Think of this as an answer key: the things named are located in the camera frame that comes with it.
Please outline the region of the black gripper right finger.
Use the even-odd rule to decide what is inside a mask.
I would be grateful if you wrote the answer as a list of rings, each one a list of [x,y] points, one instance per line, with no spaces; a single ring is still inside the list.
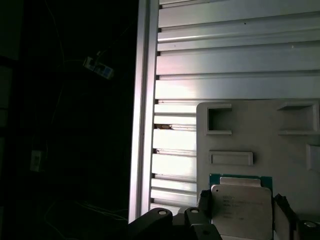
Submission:
[[[320,240],[320,224],[300,219],[280,194],[273,198],[273,230],[279,240]]]

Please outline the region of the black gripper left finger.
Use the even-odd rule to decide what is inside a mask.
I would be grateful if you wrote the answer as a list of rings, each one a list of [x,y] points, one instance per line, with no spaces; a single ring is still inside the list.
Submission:
[[[128,240],[220,240],[211,223],[212,193],[203,190],[196,207],[188,207],[173,215],[166,208],[154,208],[127,227]]]

